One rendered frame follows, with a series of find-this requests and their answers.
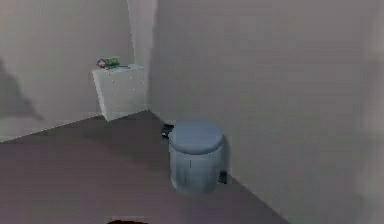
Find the blue-grey pedal bin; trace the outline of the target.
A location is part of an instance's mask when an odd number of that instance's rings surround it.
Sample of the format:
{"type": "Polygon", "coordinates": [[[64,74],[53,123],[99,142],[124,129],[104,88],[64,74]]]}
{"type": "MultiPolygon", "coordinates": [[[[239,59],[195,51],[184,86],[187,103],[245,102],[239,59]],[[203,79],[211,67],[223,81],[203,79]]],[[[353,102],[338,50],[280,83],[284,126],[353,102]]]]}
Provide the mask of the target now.
{"type": "Polygon", "coordinates": [[[224,161],[220,126],[208,120],[181,120],[164,124],[161,136],[168,141],[173,187],[185,194],[213,192],[224,161]]]}

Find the white chest of drawers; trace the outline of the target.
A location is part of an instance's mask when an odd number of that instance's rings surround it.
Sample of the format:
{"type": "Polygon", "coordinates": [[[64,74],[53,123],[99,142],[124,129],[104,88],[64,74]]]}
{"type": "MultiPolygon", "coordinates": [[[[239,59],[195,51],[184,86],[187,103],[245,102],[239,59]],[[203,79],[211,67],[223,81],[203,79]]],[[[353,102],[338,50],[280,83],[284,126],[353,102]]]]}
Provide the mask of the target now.
{"type": "Polygon", "coordinates": [[[148,109],[141,66],[95,69],[92,75],[101,113],[108,122],[148,109]]]}

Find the dark red round object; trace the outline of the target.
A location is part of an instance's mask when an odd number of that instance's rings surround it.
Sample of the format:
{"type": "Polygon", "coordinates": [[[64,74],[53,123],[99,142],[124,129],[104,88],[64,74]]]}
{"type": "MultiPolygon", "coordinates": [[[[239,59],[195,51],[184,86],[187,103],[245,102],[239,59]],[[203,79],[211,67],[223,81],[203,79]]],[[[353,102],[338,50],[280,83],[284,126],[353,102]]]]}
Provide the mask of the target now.
{"type": "Polygon", "coordinates": [[[106,224],[148,224],[144,221],[138,221],[138,220],[123,220],[123,219],[116,219],[108,221],[106,224]]]}

